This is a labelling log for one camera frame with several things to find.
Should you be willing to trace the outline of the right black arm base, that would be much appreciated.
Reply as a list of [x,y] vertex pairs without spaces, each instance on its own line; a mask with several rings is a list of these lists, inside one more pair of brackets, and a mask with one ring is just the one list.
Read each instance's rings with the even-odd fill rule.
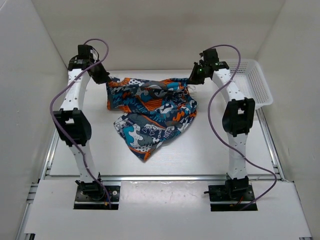
[[209,185],[203,192],[209,196],[211,212],[257,211],[255,194],[249,178],[231,178],[227,175],[224,184]]

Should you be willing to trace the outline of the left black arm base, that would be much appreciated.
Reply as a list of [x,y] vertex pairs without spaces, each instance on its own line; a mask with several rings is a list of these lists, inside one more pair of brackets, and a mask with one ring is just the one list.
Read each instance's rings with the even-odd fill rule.
[[74,197],[74,210],[118,210],[121,186],[105,185],[96,181],[85,183],[76,180],[77,189]]

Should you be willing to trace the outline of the colourful patterned shorts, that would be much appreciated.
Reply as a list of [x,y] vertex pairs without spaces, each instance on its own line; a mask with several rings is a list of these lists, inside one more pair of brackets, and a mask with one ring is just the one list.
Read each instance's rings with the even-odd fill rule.
[[107,109],[121,110],[114,123],[129,150],[147,161],[165,142],[185,132],[197,116],[187,78],[160,81],[112,78],[106,83]]

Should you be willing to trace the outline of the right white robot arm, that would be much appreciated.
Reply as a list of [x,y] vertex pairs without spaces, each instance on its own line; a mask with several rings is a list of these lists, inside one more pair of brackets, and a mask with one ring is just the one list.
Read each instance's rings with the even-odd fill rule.
[[226,102],[222,127],[228,138],[229,164],[224,193],[230,200],[236,200],[249,188],[245,156],[248,134],[253,126],[255,100],[239,90],[229,65],[219,60],[215,48],[206,49],[199,55],[201,59],[194,63],[188,83],[200,85],[210,78]]

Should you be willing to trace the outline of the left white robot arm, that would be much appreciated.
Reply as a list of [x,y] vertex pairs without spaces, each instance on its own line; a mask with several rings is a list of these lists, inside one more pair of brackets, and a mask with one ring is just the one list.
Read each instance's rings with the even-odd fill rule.
[[85,195],[93,200],[100,200],[105,194],[105,188],[90,149],[92,127],[83,113],[85,93],[90,80],[100,85],[110,82],[111,78],[96,49],[84,43],[77,47],[77,55],[69,61],[67,87],[58,94],[59,97],[63,96],[61,106],[58,110],[54,110],[52,106],[49,109],[60,139],[75,158],[80,174],[76,184]]

